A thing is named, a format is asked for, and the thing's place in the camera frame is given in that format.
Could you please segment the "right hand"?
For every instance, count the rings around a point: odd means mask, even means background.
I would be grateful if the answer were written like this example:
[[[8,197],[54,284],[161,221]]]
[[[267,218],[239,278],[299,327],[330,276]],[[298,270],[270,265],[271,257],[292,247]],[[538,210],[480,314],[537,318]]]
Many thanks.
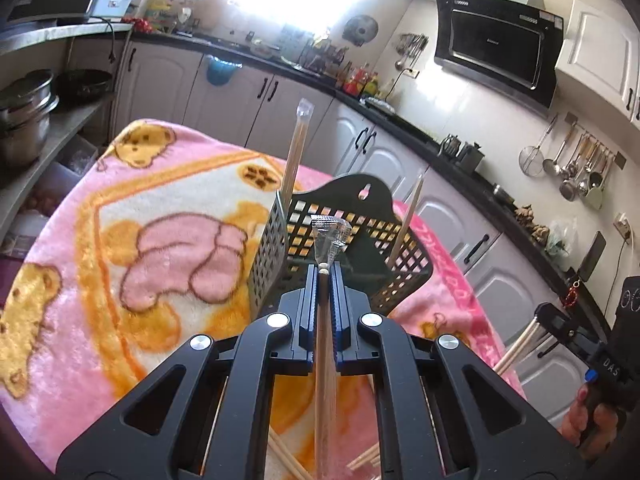
[[[573,404],[562,420],[559,433],[576,448],[580,448],[584,460],[596,460],[617,436],[618,415],[614,408],[606,404],[599,404],[590,415],[586,405],[588,394],[588,385],[582,385],[578,389]],[[591,440],[581,445],[580,437],[588,422],[594,422],[594,431]]]

